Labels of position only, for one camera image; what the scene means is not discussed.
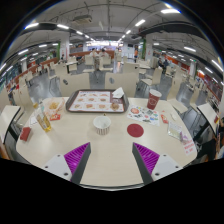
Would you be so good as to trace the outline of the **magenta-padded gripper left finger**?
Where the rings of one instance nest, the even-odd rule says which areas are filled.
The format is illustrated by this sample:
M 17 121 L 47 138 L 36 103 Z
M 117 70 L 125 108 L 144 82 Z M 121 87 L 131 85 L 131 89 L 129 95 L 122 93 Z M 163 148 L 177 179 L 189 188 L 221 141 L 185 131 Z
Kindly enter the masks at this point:
M 56 154 L 43 166 L 43 169 L 79 185 L 90 154 L 91 145 L 87 142 L 65 155 Z

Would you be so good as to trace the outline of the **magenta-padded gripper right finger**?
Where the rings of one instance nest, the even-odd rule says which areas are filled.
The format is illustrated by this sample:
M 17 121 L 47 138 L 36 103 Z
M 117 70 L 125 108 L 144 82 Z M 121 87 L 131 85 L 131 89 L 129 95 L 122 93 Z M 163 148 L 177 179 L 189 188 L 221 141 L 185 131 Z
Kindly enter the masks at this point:
M 182 169 L 168 154 L 161 154 L 134 143 L 132 153 L 145 185 L 164 178 Z

